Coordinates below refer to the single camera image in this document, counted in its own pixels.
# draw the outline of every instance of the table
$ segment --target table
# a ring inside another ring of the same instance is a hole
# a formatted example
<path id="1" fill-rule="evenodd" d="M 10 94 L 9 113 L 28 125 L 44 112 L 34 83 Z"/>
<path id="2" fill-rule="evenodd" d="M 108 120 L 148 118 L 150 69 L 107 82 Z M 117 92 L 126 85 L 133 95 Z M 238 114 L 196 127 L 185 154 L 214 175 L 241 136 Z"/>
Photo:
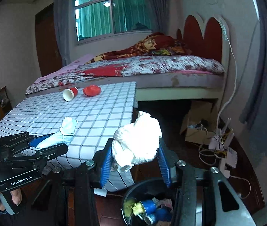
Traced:
<path id="1" fill-rule="evenodd" d="M 121 126 L 131 123 L 135 99 L 135 82 L 102 85 L 101 93 L 87 97 L 79 89 L 70 102 L 62 92 L 30 97 L 14 107 L 0 121 L 0 137 L 21 132 L 37 136 L 54 133 L 65 116 L 78 120 L 75 135 L 66 155 L 48 162 L 44 173 L 54 166 L 69 169 L 78 167 L 91 159 L 96 151 L 102 150 L 109 137 Z M 33 155 L 35 148 L 29 148 L 22 155 Z M 130 171 L 111 172 L 108 191 L 116 191 L 133 184 Z"/>

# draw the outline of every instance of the window frame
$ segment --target window frame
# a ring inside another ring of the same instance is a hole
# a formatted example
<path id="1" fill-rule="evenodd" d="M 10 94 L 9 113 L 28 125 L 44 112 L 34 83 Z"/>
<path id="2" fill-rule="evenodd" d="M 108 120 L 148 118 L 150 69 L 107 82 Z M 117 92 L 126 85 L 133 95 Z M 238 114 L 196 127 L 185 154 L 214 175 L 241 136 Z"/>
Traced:
<path id="1" fill-rule="evenodd" d="M 112 0 L 92 0 L 92 1 L 80 4 L 78 6 L 75 6 L 75 1 L 76 0 L 72 0 L 72 4 L 73 4 L 72 5 L 72 7 L 73 7 L 72 21 L 73 21 L 73 25 L 74 25 L 74 28 L 75 28 L 75 30 L 74 30 L 74 32 L 75 32 L 75 45 L 91 42 L 91 41 L 94 41 L 94 40 L 101 40 L 101 39 L 104 39 L 106 37 L 112 37 L 112 36 L 120 36 L 120 35 L 126 35 L 126 34 L 136 34 L 136 33 L 152 33 L 151 29 L 124 31 L 124 32 L 116 33 L 115 29 L 114 29 L 114 25 L 113 25 L 113 6 L 110 6 L 110 8 L 109 8 L 110 26 L 111 26 L 110 29 L 111 29 L 112 33 L 99 35 L 99 36 L 95 36 L 95 37 L 92 37 L 92 38 L 87 38 L 87 39 L 78 41 L 78 39 L 77 39 L 77 28 L 76 28 L 76 12 L 75 11 L 77 9 L 81 9 L 83 7 L 90 6 L 92 4 L 99 3 L 99 2 L 104 2 L 104 1 L 109 1 L 110 4 L 112 4 Z"/>

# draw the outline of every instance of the screw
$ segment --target screw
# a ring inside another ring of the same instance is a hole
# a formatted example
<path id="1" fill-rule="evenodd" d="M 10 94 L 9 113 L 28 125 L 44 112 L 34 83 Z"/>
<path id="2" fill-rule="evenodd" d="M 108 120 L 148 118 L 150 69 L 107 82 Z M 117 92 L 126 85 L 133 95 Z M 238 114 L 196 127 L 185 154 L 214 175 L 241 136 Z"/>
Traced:
<path id="1" fill-rule="evenodd" d="M 210 168 L 210 171 L 211 171 L 212 173 L 214 173 L 214 174 L 219 173 L 219 170 L 218 170 L 217 167 L 211 167 L 211 168 Z"/>
<path id="2" fill-rule="evenodd" d="M 52 171 L 53 171 L 54 173 L 60 173 L 60 172 L 61 172 L 61 168 L 60 168 L 60 167 L 54 167 L 54 168 L 52 169 Z"/>
<path id="3" fill-rule="evenodd" d="M 95 164 L 95 162 L 94 162 L 93 160 L 87 160 L 87 161 L 85 162 L 85 164 L 86 164 L 88 167 L 91 167 L 91 166 L 93 166 L 93 165 Z"/>
<path id="4" fill-rule="evenodd" d="M 182 161 L 182 160 L 179 160 L 179 161 L 177 162 L 177 164 L 178 164 L 180 167 L 184 167 L 184 166 L 186 165 L 186 163 L 185 163 L 184 161 Z"/>

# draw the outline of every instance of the blanket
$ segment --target blanket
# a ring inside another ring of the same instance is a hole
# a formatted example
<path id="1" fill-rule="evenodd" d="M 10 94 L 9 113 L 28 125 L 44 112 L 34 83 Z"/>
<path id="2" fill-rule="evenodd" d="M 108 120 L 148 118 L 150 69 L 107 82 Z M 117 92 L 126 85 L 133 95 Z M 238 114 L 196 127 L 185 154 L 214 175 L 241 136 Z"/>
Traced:
<path id="1" fill-rule="evenodd" d="M 133 56 L 146 56 L 146 55 L 188 55 L 191 51 L 179 40 L 171 36 L 164 35 L 163 33 L 156 32 L 150 34 L 145 39 L 140 40 L 135 45 L 120 50 L 100 54 L 94 57 L 86 64 L 101 61 L 111 60 L 118 58 L 129 58 Z"/>
<path id="2" fill-rule="evenodd" d="M 193 55 L 181 56 L 136 56 L 103 60 L 78 66 L 68 73 L 32 84 L 26 94 L 39 92 L 48 88 L 64 86 L 97 77 L 136 76 L 142 74 L 170 73 L 185 70 L 187 73 L 223 74 L 222 65 L 213 60 Z"/>

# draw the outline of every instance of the crumpled tissue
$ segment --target crumpled tissue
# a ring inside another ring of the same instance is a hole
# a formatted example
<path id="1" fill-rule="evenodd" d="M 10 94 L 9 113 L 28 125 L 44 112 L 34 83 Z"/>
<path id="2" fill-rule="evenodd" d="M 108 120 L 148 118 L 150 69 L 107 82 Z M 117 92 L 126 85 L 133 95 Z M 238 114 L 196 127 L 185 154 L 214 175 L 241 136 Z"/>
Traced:
<path id="1" fill-rule="evenodd" d="M 65 117 L 61 126 L 59 127 L 59 131 L 41 141 L 36 146 L 36 150 L 48 148 L 60 143 L 65 143 L 69 146 L 74 138 L 75 127 L 77 126 L 77 123 L 77 120 L 74 120 L 71 117 Z"/>
<path id="2" fill-rule="evenodd" d="M 113 135 L 112 170 L 127 172 L 134 165 L 152 161 L 159 148 L 162 131 L 158 120 L 139 111 L 135 123 L 120 127 Z"/>

